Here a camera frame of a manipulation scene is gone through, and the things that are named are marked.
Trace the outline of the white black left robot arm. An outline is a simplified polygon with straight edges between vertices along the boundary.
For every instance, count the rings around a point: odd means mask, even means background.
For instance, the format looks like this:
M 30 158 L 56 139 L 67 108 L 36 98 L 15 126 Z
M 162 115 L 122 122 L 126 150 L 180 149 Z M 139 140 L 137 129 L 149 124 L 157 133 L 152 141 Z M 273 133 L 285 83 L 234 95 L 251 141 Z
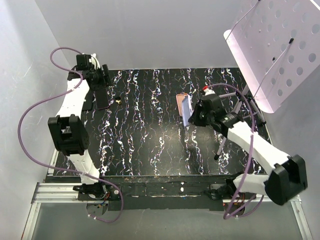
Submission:
M 106 187 L 98 181 L 99 170 L 89 154 L 89 134 L 81 121 L 82 111 L 96 103 L 98 110 L 110 105 L 108 87 L 112 85 L 108 66 L 101 65 L 96 54 L 78 54 L 76 65 L 68 74 L 68 93 L 55 117 L 48 119 L 55 149 L 70 160 L 80 175 L 81 185 L 73 190 L 95 200 L 106 196 Z

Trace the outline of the black smartphone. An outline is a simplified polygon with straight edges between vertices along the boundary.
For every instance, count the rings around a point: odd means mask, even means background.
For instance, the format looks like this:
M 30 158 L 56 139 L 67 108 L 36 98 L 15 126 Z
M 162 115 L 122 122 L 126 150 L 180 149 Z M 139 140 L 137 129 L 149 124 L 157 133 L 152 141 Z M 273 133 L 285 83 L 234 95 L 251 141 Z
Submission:
M 91 111 L 93 108 L 93 102 L 94 102 L 95 96 L 92 91 L 89 91 L 83 101 L 82 105 L 82 111 Z

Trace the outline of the dark purple-edged smartphone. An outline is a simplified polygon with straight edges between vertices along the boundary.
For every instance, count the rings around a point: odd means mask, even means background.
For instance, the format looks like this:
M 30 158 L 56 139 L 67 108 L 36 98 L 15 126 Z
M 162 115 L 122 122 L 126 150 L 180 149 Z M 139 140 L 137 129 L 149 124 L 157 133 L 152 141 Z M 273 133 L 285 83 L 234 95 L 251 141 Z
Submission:
M 98 110 L 107 109 L 109 107 L 108 93 L 105 88 L 95 91 L 96 105 Z

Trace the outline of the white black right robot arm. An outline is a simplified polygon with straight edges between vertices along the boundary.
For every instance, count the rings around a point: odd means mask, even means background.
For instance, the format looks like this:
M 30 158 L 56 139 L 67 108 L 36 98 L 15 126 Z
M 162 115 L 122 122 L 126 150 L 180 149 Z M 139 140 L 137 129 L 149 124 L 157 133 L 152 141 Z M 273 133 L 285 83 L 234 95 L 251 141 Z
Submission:
M 227 178 L 225 185 L 212 189 L 213 199 L 229 196 L 237 199 L 243 193 L 267 195 L 275 204 L 284 205 L 308 188 L 305 160 L 277 149 L 234 112 L 226 112 L 218 99 L 200 99 L 188 120 L 197 127 L 211 126 L 216 132 L 239 145 L 256 160 L 265 174 L 238 172 Z

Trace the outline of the phone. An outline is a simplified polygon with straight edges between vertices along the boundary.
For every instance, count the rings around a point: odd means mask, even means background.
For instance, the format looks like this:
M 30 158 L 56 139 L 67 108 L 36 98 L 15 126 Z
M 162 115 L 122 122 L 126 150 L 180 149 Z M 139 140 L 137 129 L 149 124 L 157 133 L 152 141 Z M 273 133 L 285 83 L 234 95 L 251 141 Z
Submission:
M 190 125 L 189 119 L 192 116 L 193 109 L 191 106 L 191 97 L 187 94 L 181 102 L 182 120 L 183 126 L 188 127 Z

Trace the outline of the pink phone case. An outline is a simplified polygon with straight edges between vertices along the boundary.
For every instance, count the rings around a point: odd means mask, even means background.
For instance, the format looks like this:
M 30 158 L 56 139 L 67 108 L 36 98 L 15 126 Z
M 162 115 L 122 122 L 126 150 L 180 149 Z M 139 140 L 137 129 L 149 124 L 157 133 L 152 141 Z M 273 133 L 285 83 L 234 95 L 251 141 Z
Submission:
M 178 113 L 179 116 L 182 117 L 183 113 L 182 113 L 182 101 L 185 99 L 185 97 L 187 97 L 188 94 L 187 93 L 179 93 L 177 94 L 176 97 L 176 103 L 177 103 L 177 109 L 178 109 Z

